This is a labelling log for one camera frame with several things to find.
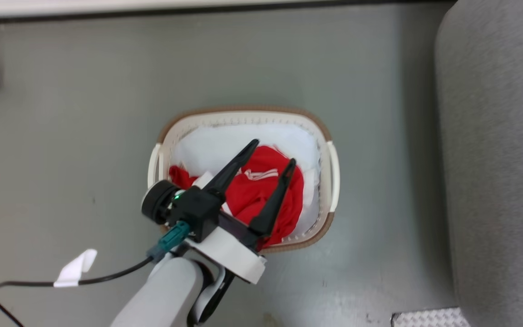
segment camera lens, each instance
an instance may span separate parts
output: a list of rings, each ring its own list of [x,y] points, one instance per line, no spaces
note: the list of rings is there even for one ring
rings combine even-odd
[[[165,179],[156,182],[145,194],[141,212],[158,225],[164,224],[167,207],[180,189]]]

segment teal connector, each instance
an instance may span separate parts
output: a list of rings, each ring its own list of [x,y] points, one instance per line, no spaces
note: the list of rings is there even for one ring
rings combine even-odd
[[[190,232],[189,224],[184,221],[178,221],[173,228],[158,240],[158,246],[163,251],[169,252],[172,248],[181,244],[189,236]]]

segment white plastic basket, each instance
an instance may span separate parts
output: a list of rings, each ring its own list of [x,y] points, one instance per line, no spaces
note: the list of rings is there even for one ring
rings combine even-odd
[[[313,114],[293,108],[276,106],[224,106],[198,109],[173,119],[161,131],[151,154],[148,169],[148,186],[169,178],[168,169],[173,149],[188,133],[201,126],[235,124],[296,124],[315,139],[320,153],[320,183],[318,199],[320,210],[316,222],[309,230],[290,235],[263,250],[263,253],[295,250],[317,242],[330,228],[340,194],[340,165],[330,132]]]

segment white basket handle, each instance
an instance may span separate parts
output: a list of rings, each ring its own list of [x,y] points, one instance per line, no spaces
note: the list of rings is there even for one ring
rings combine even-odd
[[[157,156],[158,156],[158,149],[160,149],[161,144],[157,143],[154,148],[153,152],[151,153],[151,159],[149,161],[149,174],[147,178],[148,188],[153,186],[157,180],[156,180],[156,168],[157,168]]]
[[[338,206],[340,197],[340,162],[338,162],[338,153],[332,141],[326,142],[328,152],[330,152],[330,168],[332,169],[332,203],[330,204],[330,213],[333,213]]]

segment cable connector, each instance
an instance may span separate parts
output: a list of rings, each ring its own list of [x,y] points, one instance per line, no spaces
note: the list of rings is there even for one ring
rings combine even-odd
[[[189,236],[191,227],[184,221],[178,221],[165,235],[158,240],[156,246],[147,251],[147,257],[153,258],[153,263],[158,263],[164,256],[178,246]]]

